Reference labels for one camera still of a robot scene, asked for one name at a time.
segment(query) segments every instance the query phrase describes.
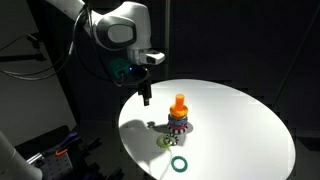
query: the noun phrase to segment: wire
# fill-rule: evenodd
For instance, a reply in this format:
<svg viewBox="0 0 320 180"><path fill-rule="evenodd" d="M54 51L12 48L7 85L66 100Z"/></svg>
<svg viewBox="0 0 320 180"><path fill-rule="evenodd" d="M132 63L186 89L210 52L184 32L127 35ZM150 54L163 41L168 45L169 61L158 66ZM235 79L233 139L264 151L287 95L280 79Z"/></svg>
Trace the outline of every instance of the wire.
<svg viewBox="0 0 320 180"><path fill-rule="evenodd" d="M61 62L63 60L63 58L60 58L57 62L55 62L52 66L44 69L44 70L41 70L41 71L38 71L38 72L33 72L33 73L17 73L17 72L11 72L11 71L5 71L5 70L0 70L0 71L4 71L5 73L7 74L11 74L11 75L15 75L15 76L31 76L31 75L37 75L37 74L41 74L43 72L46 72L52 68L54 68L59 62Z"/></svg>
<svg viewBox="0 0 320 180"><path fill-rule="evenodd" d="M291 75L292 69L294 68L294 66L295 66L296 63L297 63L298 56L299 56L299 54L300 54L300 52L301 52L301 49L302 49L303 45L305 44L305 41L306 41L306 39L307 39L310 31L311 31L311 28L313 27L313 24L314 24L314 22L315 22L315 20L316 20L316 18L317 18L317 16L318 16L318 14L319 14L319 11L320 11L320 3L318 3L318 5L317 5L317 9L316 9L315 13L313 14L313 17L312 17L312 19L311 19L311 22L310 22L310 24L309 24L309 26L308 26L308 28L307 28L307 30L306 30L303 38L302 38L301 43L299 44L299 47L298 47L298 49L297 49L297 51L296 51L296 53L295 53L295 55L294 55L294 58L293 58L293 60L292 60L292 63L290 64L290 67L289 67L288 71L286 72L283 81L281 82L280 88L278 89L277 94L276 94L276 97L275 97L275 99L274 99L274 101L273 101L273 103L272 103L272 107L271 107L272 110L275 110L275 107L276 107L276 104L277 104L277 102L278 102L278 100L279 100L280 94L283 92L284 86L285 86L286 83L287 83L288 77L289 77L289 75Z"/></svg>
<svg viewBox="0 0 320 180"><path fill-rule="evenodd" d="M83 13L84 13L84 11L82 11L82 12L78 15L78 17L77 17L77 19L76 19L76 21L75 21L75 23L74 23L73 36L74 36L74 34L75 34L75 27L78 25L79 19L80 19L80 17L82 16ZM70 44L69 53L68 53L68 55L67 55L66 60L65 60L64 63L62 64L62 66L61 66L55 73L50 74L50 75L47 75L47 76L35 77L35 78L26 78L26 77L20 77L20 76L18 76L18 75L14 75L14 74L12 74L13 72L7 73L7 71L4 71L4 70L0 70L0 72L3 73L3 74L5 74L5 75L7 75L7 76L10 76L10 77L13 77L13 78L16 78L16 79L19 79L19 80L38 81L38 80L48 79L48 78L56 75L57 73L59 73L59 72L65 67L65 65L67 64L67 62L68 62L69 59L70 59L70 56L71 56L71 54L72 54L73 49L74 49L74 43L73 43L73 41L72 41L71 44ZM60 62L63 58L64 58L64 55L62 55L62 56L60 57L60 59L59 59L56 63Z"/></svg>
<svg viewBox="0 0 320 180"><path fill-rule="evenodd" d="M108 71L108 70L106 69L106 67L105 67L105 63L104 63L104 61L103 61L103 59L102 59L102 57L101 57L101 55L100 55L100 52L99 52L99 50L98 50L98 48L97 48L97 45L96 45L97 42L96 42L96 39L94 38L94 34L93 34L92 16L91 16L91 12L90 12L91 10L90 10L89 5L87 6L86 10L87 10L87 14L88 14L89 27L90 27L90 28L89 28L89 29L90 29L90 35L91 35L91 39L92 39L92 41L93 41L94 49L95 49L95 51L96 51L96 53L97 53L97 55L98 55L98 59L99 59L99 61L100 61L100 64L101 64L104 72L105 72L109 77L111 77L109 71ZM118 86L118 87L121 87L121 86L124 86L124 85L126 85L126 86L138 85L138 84L144 82L145 80L147 80L148 77L150 76L149 70L148 70L147 68L145 68L145 67L143 67L143 68L144 68L144 70L146 71L146 75L145 75L145 77L142 78L141 80L135 81L135 82L133 82L133 83L124 83L124 82L123 82L123 81L124 81L124 74L121 74L121 77L122 77L122 78L121 78L121 83L120 83L120 84L119 84L118 82L116 82L115 80L113 80L112 78L111 78L111 80L112 80L112 82L113 82L116 86Z"/></svg>
<svg viewBox="0 0 320 180"><path fill-rule="evenodd" d="M67 56L67 59L65 60L65 62L63 63L63 65L62 65L55 73L50 74L50 75L47 75L47 76L43 76L43 77L26 78L26 77L20 77L20 76L8 74L8 73L5 73L5 72L3 72L3 71L0 71L0 72L4 73L5 75L8 75L8 76L10 76L10 77L19 79L19 80L26 80L26 81L39 81L39 80L44 80L44 79L48 79L48 78L56 75L57 73L59 73L59 72L64 68L64 66L67 64L69 58L70 58L70 55Z"/></svg>
<svg viewBox="0 0 320 180"><path fill-rule="evenodd" d="M22 38L26 38L26 37L28 37L28 36L27 36L27 35L24 35L24 36L20 36L20 37L16 38L15 40L11 41L9 44L7 44L7 45L5 45L4 47L0 48L0 51L8 48L8 47L11 46L13 43L19 41L19 40L22 39Z"/></svg>

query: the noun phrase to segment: pink ring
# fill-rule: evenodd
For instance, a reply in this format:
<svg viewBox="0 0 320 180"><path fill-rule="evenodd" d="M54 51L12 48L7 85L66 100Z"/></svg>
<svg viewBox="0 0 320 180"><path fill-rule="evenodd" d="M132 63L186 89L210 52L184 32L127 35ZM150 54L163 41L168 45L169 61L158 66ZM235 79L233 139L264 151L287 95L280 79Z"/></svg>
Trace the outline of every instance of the pink ring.
<svg viewBox="0 0 320 180"><path fill-rule="evenodd" d="M182 126L175 126L175 125L172 125L170 123L168 123L167 125L168 125L168 128L171 127L174 130L182 130L182 129L184 129L184 128L186 128L188 126L188 122L183 124Z"/></svg>

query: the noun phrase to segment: round white table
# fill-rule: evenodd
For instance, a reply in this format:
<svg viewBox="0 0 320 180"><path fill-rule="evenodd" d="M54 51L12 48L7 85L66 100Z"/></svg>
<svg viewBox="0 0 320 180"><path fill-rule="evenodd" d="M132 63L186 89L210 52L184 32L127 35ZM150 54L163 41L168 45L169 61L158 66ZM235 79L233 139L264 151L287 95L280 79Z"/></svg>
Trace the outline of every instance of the round white table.
<svg viewBox="0 0 320 180"><path fill-rule="evenodd" d="M188 133L177 146L161 149L156 140L169 133L169 108L185 95ZM295 163L295 147L282 121L251 96L200 80L170 80L152 85L150 105L134 94L124 105L119 129L133 160L161 180L285 180ZM188 169L178 173L171 159L182 156ZM176 161L181 168L183 163Z"/></svg>

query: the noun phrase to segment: stacked rings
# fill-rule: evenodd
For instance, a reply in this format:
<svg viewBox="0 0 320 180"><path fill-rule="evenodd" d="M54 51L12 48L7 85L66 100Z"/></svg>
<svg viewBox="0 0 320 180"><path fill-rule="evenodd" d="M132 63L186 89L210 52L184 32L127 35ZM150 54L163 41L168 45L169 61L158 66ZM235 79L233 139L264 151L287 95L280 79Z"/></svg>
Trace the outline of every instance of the stacked rings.
<svg viewBox="0 0 320 180"><path fill-rule="evenodd" d="M183 134L188 130L188 116L175 119L171 114L168 115L167 127L173 134Z"/></svg>
<svg viewBox="0 0 320 180"><path fill-rule="evenodd" d="M184 105L184 95L176 95L176 103L170 107L168 129L173 134L183 134L188 130L188 108Z"/></svg>

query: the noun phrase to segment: green ring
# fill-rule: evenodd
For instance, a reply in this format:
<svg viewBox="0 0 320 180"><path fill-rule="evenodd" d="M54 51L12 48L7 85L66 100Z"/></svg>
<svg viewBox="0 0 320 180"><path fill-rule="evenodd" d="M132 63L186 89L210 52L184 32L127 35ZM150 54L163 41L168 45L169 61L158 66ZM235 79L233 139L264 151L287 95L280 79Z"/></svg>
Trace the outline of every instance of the green ring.
<svg viewBox="0 0 320 180"><path fill-rule="evenodd" d="M184 162L184 167L181 168L181 169L179 169L179 168L177 168L177 167L174 166L174 162L175 162L176 160L178 160L178 159L180 159L180 160L182 160L182 161ZM172 158L172 160L171 160L171 166L172 166L172 168L173 168L176 172L182 173L182 172L184 172L184 171L187 170L187 168L188 168L188 162L187 162L187 160L186 160L184 157L182 157L182 156L175 156L175 157Z"/></svg>

